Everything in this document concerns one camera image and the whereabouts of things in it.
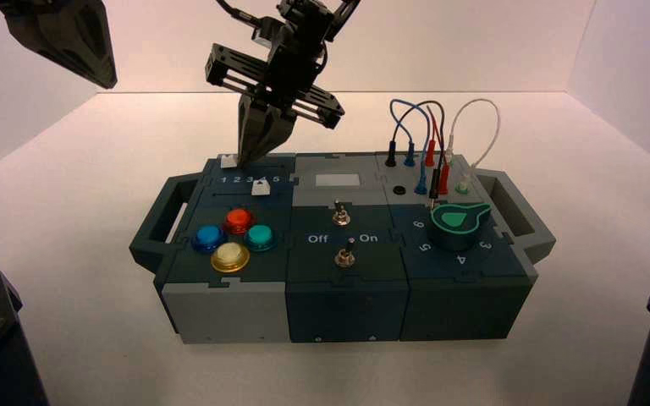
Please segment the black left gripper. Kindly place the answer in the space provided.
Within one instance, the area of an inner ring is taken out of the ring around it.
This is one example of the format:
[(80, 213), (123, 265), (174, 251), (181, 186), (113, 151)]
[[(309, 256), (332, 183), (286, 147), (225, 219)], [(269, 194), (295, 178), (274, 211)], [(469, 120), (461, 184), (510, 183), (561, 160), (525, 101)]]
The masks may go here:
[[(314, 85), (327, 48), (316, 41), (303, 47), (293, 25), (262, 22), (251, 39), (269, 50), (266, 60), (213, 44), (206, 81), (241, 94), (238, 166), (245, 167), (282, 145), (292, 134), (295, 115), (333, 129), (344, 115), (335, 96)], [(264, 118), (264, 105), (270, 105)]]

